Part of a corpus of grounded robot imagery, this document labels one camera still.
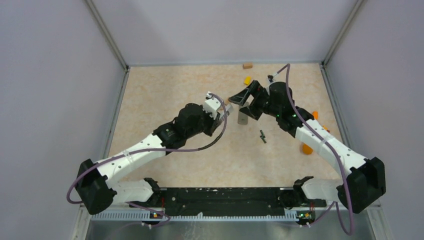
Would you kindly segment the grey battery cover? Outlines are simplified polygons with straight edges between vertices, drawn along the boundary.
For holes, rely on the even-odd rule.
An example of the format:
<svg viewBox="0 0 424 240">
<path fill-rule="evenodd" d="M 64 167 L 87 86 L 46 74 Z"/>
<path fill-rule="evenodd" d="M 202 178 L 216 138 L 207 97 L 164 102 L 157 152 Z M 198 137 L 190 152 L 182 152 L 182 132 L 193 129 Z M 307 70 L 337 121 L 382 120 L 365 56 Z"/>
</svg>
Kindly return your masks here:
<svg viewBox="0 0 424 240">
<path fill-rule="evenodd" d="M 249 117 L 248 117 L 245 113 L 241 112 L 241 109 L 242 109 L 243 107 L 247 107 L 248 105 L 249 105 L 249 102 L 248 102 L 248 101 L 246 101 L 246 102 L 244 103 L 244 105 L 240 105 L 240 106 L 238 107 L 237 123 L 238 123 L 239 125 L 247 125 L 247 124 L 248 124 Z"/>
</svg>

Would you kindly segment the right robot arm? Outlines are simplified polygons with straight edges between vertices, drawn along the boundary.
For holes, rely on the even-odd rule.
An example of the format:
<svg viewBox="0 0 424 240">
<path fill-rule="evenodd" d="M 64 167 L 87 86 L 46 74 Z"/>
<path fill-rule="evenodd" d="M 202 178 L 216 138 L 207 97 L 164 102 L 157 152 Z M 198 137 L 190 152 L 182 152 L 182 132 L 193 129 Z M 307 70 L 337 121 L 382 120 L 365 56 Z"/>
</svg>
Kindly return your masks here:
<svg viewBox="0 0 424 240">
<path fill-rule="evenodd" d="M 386 193 L 383 161 L 377 157 L 368 159 L 332 136 L 311 113 L 295 105 L 293 91 L 285 82 L 263 87 L 254 80 L 228 100 L 254 120 L 263 114 L 274 117 L 283 131 L 311 147 L 340 175 L 340 180 L 304 178 L 300 188 L 293 192 L 297 205 L 326 200 L 351 207 L 358 214 Z"/>
</svg>

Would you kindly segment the white remote control with buttons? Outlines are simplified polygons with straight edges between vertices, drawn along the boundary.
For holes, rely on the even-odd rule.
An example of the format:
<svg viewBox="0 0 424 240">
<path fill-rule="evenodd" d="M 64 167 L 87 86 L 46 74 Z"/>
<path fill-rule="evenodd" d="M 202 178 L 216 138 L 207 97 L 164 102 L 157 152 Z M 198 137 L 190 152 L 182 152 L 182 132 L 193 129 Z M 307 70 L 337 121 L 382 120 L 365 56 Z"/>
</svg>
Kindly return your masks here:
<svg viewBox="0 0 424 240">
<path fill-rule="evenodd" d="M 229 116 L 233 112 L 234 108 L 231 103 L 225 105 L 225 114 Z"/>
</svg>

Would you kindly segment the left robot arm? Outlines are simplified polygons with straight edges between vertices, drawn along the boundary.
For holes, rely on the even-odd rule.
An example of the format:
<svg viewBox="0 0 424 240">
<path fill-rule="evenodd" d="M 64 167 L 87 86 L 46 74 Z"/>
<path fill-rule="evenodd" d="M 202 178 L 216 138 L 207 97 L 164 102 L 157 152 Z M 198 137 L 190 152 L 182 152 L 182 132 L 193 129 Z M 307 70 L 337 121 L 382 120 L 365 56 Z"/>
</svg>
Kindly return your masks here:
<svg viewBox="0 0 424 240">
<path fill-rule="evenodd" d="M 154 207 L 160 202 L 160 193 L 150 180 L 121 183 L 120 180 L 146 163 L 172 152 L 184 149 L 187 140 L 205 134 L 212 136 L 233 110 L 231 104 L 221 108 L 216 98 L 204 104 L 188 103 L 170 122 L 160 125 L 146 138 L 120 153 L 96 162 L 83 161 L 71 185 L 88 213 L 96 215 L 113 204 L 144 202 Z"/>
</svg>

